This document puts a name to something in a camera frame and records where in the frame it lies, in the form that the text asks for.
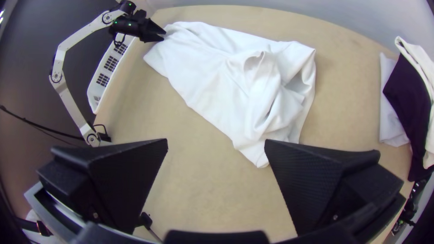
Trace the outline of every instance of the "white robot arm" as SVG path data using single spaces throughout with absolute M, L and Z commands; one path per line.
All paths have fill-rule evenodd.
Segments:
M 138 36 L 141 37 L 141 40 L 145 42 L 162 40 L 163 38 L 157 35 L 155 35 L 156 38 L 154 37 L 154 39 L 156 40 L 143 39 L 142 36 L 145 35 L 144 32 L 146 31 L 149 22 L 151 22 L 151 24 L 154 23 L 150 19 L 145 19 L 146 12 L 143 10 L 140 10 L 133 15 L 135 8 L 136 5 L 134 3 L 126 0 L 121 1 L 117 7 L 112 10 L 103 12 L 91 23 L 84 26 L 82 29 L 78 30 L 70 37 L 68 37 L 65 41 L 60 43 L 57 47 L 52 71 L 48 76 L 50 83 L 60 95 L 66 109 L 68 110 L 75 124 L 80 129 L 80 133 L 82 134 L 84 140 L 92 147 L 110 145 L 111 139 L 106 133 L 104 134 L 97 132 L 94 127 L 85 120 L 80 110 L 78 109 L 74 99 L 69 92 L 68 86 L 66 85 L 65 74 L 62 70 L 65 55 L 66 52 L 79 41 L 83 40 L 85 37 L 89 36 L 90 34 L 99 29 L 111 26 L 113 23 L 115 23 L 117 26 L 114 30 L 117 33 Z M 162 29 L 160 28 L 158 29 L 158 32 L 146 33 L 146 35 L 147 37 L 153 36 L 155 33 L 162 34 L 165 32 L 162 31 Z

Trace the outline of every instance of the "white wall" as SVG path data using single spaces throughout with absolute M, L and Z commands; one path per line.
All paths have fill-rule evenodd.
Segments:
M 188 5 L 247 5 L 323 19 L 397 52 L 396 36 L 421 45 L 434 59 L 434 15 L 426 0 L 133 0 L 150 16 L 156 9 Z

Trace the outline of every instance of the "ventilation grille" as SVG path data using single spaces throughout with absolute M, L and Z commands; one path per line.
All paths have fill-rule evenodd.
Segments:
M 115 47 L 114 51 L 118 52 L 120 55 L 123 55 L 125 53 L 125 50 L 127 49 L 127 45 L 122 44 L 120 47 Z
M 119 60 L 117 60 L 116 58 L 110 56 L 107 60 L 107 62 L 105 62 L 104 68 L 106 68 L 107 70 L 113 72 L 114 68 L 116 68 L 116 65 L 118 64 Z
M 96 80 L 96 83 L 100 84 L 103 87 L 106 87 L 109 80 L 110 80 L 109 77 L 107 77 L 106 75 L 100 74 L 98 79 Z

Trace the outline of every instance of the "gray wall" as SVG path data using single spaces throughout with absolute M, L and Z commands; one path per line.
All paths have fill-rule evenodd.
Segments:
M 28 120 L 79 136 L 48 73 L 57 45 L 116 4 L 114 0 L 19 0 L 0 41 L 0 104 Z M 68 87 L 90 121 L 94 114 L 87 101 L 87 86 L 110 42 L 107 30 L 101 30 L 66 55 Z M 37 182 L 36 169 L 52 158 L 53 145 L 66 144 L 0 111 L 0 177 L 20 217 L 30 210 L 23 193 Z

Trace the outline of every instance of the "textured black surface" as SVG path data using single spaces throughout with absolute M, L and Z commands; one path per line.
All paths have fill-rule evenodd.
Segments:
M 312 231 L 347 172 L 373 165 L 378 151 L 345 152 L 266 140 L 265 153 L 299 235 Z
M 340 223 L 277 244 L 360 244 Z
M 98 197 L 103 207 L 95 210 L 101 222 L 132 233 L 167 150 L 167 140 L 158 139 L 99 148 L 54 147 L 52 152 L 57 164 L 89 176 L 95 190 L 81 197 Z M 74 198 L 73 204 L 79 205 L 75 209 L 86 215 L 83 209 L 88 209 L 89 203 L 80 203 Z
M 171 230 L 167 233 L 164 244 L 268 244 L 267 236 L 262 231 L 241 233 L 194 233 Z

